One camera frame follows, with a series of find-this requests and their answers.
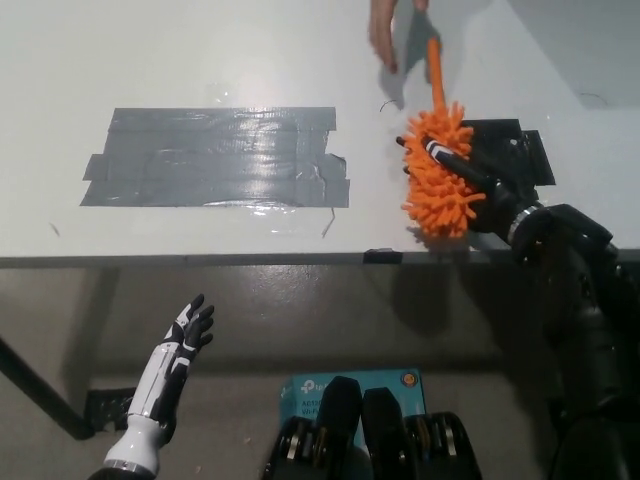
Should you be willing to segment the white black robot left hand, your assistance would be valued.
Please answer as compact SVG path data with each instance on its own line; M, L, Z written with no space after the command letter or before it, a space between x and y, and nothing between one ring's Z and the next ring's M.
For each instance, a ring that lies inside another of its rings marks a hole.
M110 448L94 479L155 479L160 451L177 425L177 408L191 365L213 334L214 307L202 294L171 323L140 377L126 415L123 436Z

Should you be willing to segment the bare person hand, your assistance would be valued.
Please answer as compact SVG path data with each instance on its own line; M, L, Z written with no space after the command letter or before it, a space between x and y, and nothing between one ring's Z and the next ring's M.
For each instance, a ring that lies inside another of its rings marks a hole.
M372 0L370 2L369 41L386 69L395 74L397 61L392 40L392 22L397 2Z

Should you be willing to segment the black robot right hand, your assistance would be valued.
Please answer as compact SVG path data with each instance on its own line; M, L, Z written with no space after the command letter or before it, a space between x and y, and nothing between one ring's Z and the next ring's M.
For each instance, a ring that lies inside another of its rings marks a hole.
M427 237L458 238L474 231L513 245L523 219L539 208L535 189L521 189L486 148L456 150L433 135L396 141L407 153L404 209Z

